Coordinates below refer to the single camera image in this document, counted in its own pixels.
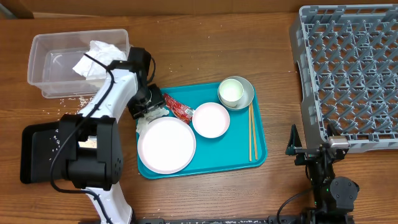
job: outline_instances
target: chopsticks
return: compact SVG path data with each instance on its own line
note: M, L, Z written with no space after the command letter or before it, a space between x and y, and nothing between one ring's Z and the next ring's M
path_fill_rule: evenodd
M253 131L254 138L254 157L258 160L257 154L257 139L256 139L256 122L254 120L254 111L253 104L251 103L249 106L249 161L251 162L251 133Z

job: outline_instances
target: plastic wrapper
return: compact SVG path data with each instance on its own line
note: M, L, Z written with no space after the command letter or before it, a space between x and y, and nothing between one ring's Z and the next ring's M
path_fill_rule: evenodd
M166 100L167 107L173 112L174 116L187 124L191 122L195 110L178 102L167 93L163 94L163 97Z

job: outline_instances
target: gray bowl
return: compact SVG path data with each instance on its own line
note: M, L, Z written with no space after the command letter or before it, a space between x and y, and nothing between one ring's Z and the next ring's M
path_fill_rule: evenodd
M244 109L244 108L248 107L251 104L251 102L253 101L253 99L254 99L254 88L253 88L253 86L245 78L242 78L242 77L239 77L239 76L233 76L233 77L228 77L226 79L229 79L229 78L235 79L235 80L239 81L242 84L242 86L243 86L243 96L239 100L238 105L235 108L231 108L229 106L226 106L221 101L220 92L218 91L218 99L220 100L221 104L223 106L225 106L225 108L227 108L228 110L231 110L231 111L238 111L238 110L241 110L241 109Z

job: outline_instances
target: cup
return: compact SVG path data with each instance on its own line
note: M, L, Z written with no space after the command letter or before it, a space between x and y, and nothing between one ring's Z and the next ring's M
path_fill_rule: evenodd
M224 105L235 108L243 96L242 83L232 78L226 79L219 85L218 94Z

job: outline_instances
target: gray crate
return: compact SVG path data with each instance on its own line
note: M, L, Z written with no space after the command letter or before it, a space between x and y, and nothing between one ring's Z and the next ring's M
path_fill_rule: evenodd
M290 28L307 147L332 124L349 152L398 149L398 4L303 6Z

